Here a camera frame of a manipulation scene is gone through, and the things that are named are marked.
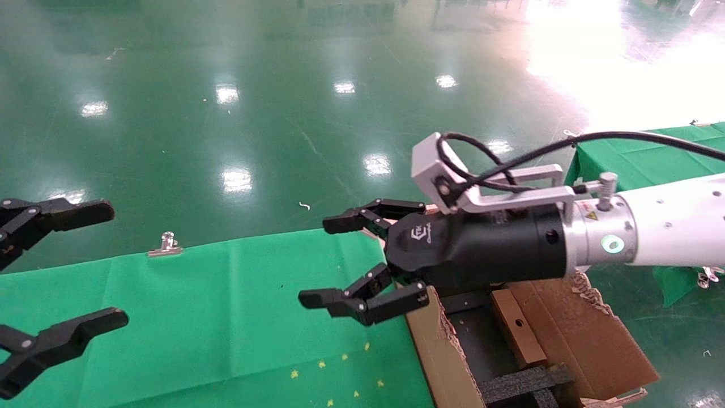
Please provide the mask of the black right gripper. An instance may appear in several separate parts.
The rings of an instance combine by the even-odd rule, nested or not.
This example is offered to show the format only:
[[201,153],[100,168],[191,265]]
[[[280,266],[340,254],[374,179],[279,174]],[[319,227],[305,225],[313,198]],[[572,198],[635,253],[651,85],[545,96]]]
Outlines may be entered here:
[[370,327],[427,307],[427,285],[474,288],[559,279],[567,272],[557,206],[479,214],[426,211],[424,202],[374,199],[324,218],[323,229],[330,235],[367,230],[387,238],[388,264],[379,263],[345,289],[301,290],[300,304]]

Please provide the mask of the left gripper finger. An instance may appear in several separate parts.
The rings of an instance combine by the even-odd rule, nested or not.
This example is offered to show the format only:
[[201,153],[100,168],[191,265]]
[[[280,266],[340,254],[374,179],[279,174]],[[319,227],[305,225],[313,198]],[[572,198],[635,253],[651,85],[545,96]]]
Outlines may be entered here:
[[116,210],[106,199],[72,203],[65,198],[30,202],[6,198],[1,204],[1,270],[52,232],[111,222]]
[[29,335],[8,325],[1,327],[1,346],[8,357],[1,365],[1,396],[12,400],[47,369],[83,355],[97,336],[124,328],[129,315],[119,308],[54,324],[37,335]]

